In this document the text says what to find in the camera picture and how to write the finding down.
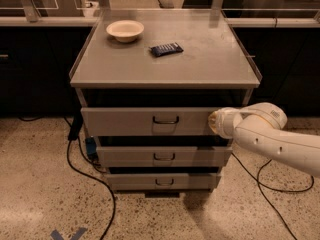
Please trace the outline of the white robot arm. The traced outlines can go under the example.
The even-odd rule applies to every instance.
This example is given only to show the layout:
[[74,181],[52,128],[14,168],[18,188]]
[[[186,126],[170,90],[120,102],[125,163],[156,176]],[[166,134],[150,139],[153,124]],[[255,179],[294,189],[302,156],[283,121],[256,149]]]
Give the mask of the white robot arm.
[[320,137],[284,131],[287,116],[271,103],[221,108],[208,117],[211,130],[240,147],[320,177]]

